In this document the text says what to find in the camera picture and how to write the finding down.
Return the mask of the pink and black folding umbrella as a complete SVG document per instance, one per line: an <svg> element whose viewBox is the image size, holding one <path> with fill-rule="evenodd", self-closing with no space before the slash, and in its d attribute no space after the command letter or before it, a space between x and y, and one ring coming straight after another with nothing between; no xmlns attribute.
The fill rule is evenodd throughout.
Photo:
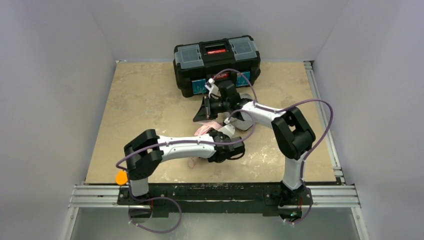
<svg viewBox="0 0 424 240"><path fill-rule="evenodd" d="M201 122L201 126L194 133L194 136L201 136L208 133L209 130L219 130L222 127L223 126L220 123L213 120L203 121ZM206 158L202 158L202 157L191 157L187 161L187 165L190 169L193 169L197 163L204 162L206 160L207 160Z"/></svg>

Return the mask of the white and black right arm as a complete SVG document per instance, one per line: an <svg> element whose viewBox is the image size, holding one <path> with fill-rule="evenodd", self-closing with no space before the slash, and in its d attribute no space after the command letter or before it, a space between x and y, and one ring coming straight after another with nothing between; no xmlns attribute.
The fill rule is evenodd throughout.
<svg viewBox="0 0 424 240"><path fill-rule="evenodd" d="M193 122L206 123L225 114L225 125L246 131L259 124L273 130L281 153L285 157L281 181L281 197L296 197L303 190L304 168L302 156L312 149L316 136L302 112L297 107L277 109L257 103L249 94L240 94L229 80L215 83L211 78L205 83L207 95L193 117Z"/></svg>

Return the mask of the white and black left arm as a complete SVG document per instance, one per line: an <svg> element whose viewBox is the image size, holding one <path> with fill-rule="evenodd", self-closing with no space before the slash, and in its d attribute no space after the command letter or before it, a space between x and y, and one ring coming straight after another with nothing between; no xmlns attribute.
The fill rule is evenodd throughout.
<svg viewBox="0 0 424 240"><path fill-rule="evenodd" d="M127 143L123 151L130 192L140 199L149 193L148 178L161 163L184 158L222 163L243 155L246 148L241 137L231 138L215 129L191 137L168 137L147 129Z"/></svg>

